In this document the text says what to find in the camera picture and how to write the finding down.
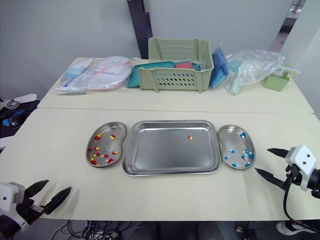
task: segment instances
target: plastic bag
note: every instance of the plastic bag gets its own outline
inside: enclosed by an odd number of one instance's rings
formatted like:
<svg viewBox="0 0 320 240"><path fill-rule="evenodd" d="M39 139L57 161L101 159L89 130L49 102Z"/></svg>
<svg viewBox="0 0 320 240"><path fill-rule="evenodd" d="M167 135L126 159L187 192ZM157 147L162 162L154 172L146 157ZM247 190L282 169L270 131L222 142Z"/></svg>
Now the plastic bag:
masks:
<svg viewBox="0 0 320 240"><path fill-rule="evenodd" d="M267 50L246 50L226 56L229 75L229 92L238 94L241 86L260 82L285 60L278 52Z"/></svg>
<svg viewBox="0 0 320 240"><path fill-rule="evenodd" d="M65 71L56 89L67 93L112 90L125 83L130 73L131 62L126 57L85 58Z"/></svg>
<svg viewBox="0 0 320 240"><path fill-rule="evenodd" d="M92 62L92 58L79 59L75 64L69 67L60 80L60 86L57 90L63 92L84 92L87 89L87 81L93 71L86 71Z"/></svg>
<svg viewBox="0 0 320 240"><path fill-rule="evenodd" d="M91 90L112 90L122 85L131 73L130 60L122 56L110 56L101 60L88 81Z"/></svg>

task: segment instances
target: plastic basket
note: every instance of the plastic basket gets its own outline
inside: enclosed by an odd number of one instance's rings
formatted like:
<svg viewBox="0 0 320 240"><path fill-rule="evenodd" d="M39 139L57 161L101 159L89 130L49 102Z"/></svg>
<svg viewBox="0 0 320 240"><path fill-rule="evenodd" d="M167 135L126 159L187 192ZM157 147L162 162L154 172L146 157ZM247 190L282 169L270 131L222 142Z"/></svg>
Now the plastic basket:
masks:
<svg viewBox="0 0 320 240"><path fill-rule="evenodd" d="M202 69L151 68L139 69L141 89L207 90L214 63L210 43L203 39L164 39L152 37L148 41L149 60L181 62L191 59L201 63Z"/></svg>
<svg viewBox="0 0 320 240"><path fill-rule="evenodd" d="M272 90L281 92L282 89L284 89L284 87L287 85L289 80L290 78L287 72L283 74L283 77L269 75L268 77L265 78L263 86L267 89L272 89Z"/></svg>

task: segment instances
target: pink item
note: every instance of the pink item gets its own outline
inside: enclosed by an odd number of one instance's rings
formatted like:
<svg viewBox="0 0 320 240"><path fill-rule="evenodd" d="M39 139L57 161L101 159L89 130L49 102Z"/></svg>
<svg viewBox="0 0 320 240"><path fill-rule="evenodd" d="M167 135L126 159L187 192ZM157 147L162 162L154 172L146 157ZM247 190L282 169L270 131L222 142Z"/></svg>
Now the pink item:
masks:
<svg viewBox="0 0 320 240"><path fill-rule="evenodd" d="M192 64L190 61L182 61L182 62L177 62L175 64L176 69L192 69Z"/></svg>

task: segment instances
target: robotic arm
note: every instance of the robotic arm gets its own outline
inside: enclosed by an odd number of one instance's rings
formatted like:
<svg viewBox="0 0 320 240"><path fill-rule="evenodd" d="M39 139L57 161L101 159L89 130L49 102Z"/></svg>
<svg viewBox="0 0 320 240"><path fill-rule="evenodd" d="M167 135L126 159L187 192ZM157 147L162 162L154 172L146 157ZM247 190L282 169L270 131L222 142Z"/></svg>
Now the robotic arm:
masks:
<svg viewBox="0 0 320 240"><path fill-rule="evenodd" d="M40 192L49 180L34 183L27 189L15 182L0 183L0 236L11 238L19 230L25 231L42 214L51 214L67 198L71 191L68 187L56 194L43 206L34 205L31 198Z"/></svg>
<svg viewBox="0 0 320 240"><path fill-rule="evenodd" d="M285 161L288 163L288 166L285 169L285 171L287 172L286 180L282 181L280 179L277 179L270 172L259 168L256 168L255 170L265 180L280 187L285 191L283 198L283 209L285 215L292 222L320 234L319 229L310 227L306 224L294 220L287 212L287 198L291 184L300 186L303 191L311 189L311 195L315 198L320 199L320 170L315 169L317 161L316 157L305 145L292 147L289 151L278 148L269 148L268 151L281 158L285 158Z"/></svg>

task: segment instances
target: rectangular metal tray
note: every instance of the rectangular metal tray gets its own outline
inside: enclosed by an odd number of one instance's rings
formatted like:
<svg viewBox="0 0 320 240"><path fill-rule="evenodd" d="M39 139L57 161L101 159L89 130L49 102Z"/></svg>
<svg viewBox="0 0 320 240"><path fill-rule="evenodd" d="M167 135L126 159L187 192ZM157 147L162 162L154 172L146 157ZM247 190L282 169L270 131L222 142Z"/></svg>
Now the rectangular metal tray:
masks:
<svg viewBox="0 0 320 240"><path fill-rule="evenodd" d="M131 176L200 174L214 172L220 161L209 121L140 121L130 130L122 166Z"/></svg>

